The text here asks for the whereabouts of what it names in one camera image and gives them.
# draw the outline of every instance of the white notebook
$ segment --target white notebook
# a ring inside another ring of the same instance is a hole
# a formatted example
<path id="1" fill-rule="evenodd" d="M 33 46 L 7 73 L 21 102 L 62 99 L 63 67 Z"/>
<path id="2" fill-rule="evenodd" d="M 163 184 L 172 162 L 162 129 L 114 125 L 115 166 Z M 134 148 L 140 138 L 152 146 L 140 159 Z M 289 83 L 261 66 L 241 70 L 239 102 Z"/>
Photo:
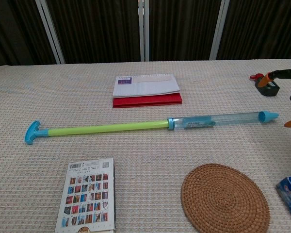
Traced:
<path id="1" fill-rule="evenodd" d="M 55 233 L 115 231 L 114 161 L 70 163 Z"/>
<path id="2" fill-rule="evenodd" d="M 154 96 L 179 92 L 173 74 L 117 76 L 113 97 Z"/>

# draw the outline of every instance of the clear plastic cylinder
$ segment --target clear plastic cylinder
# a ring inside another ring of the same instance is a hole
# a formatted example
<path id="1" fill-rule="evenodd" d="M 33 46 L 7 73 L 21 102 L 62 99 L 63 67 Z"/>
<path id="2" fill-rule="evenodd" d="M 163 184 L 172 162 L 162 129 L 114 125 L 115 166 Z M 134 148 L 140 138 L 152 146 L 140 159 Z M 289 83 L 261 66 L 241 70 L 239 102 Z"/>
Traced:
<path id="1" fill-rule="evenodd" d="M 259 113 L 236 113 L 173 118 L 174 129 L 203 128 L 260 122 Z"/>

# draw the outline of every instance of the book cover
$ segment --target book cover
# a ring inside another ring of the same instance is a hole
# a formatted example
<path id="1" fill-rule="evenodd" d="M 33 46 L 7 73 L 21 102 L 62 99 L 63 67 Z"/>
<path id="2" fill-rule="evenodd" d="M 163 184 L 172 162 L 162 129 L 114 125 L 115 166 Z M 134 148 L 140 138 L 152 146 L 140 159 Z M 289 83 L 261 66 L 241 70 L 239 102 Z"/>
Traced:
<path id="1" fill-rule="evenodd" d="M 113 99 L 113 108 L 182 104 L 180 93 Z"/>
<path id="2" fill-rule="evenodd" d="M 69 163 L 55 233 L 114 232 L 114 160 Z"/>
<path id="3" fill-rule="evenodd" d="M 116 77 L 113 97 L 154 96 L 179 92 L 173 74 L 151 74 Z"/>

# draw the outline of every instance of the round rattan coaster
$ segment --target round rattan coaster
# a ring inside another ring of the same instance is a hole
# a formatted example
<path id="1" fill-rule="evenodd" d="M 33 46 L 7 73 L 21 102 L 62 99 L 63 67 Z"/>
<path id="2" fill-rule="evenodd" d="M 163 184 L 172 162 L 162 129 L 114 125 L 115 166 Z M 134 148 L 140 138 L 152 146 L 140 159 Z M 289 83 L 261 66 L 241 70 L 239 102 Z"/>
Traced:
<path id="1" fill-rule="evenodd" d="M 270 214 L 259 187 L 228 166 L 205 164 L 184 179 L 183 210 L 201 233 L 265 233 Z"/>

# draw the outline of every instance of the red notebook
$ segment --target red notebook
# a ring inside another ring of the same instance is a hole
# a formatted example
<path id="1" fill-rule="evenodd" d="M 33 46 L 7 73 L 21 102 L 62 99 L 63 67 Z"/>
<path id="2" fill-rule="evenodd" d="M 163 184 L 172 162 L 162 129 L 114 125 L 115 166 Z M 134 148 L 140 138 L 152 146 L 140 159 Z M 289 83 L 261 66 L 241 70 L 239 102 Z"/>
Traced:
<path id="1" fill-rule="evenodd" d="M 180 93 L 158 96 L 125 97 L 113 99 L 113 108 L 131 108 L 140 106 L 155 106 L 169 104 L 182 104 L 182 98 Z"/>

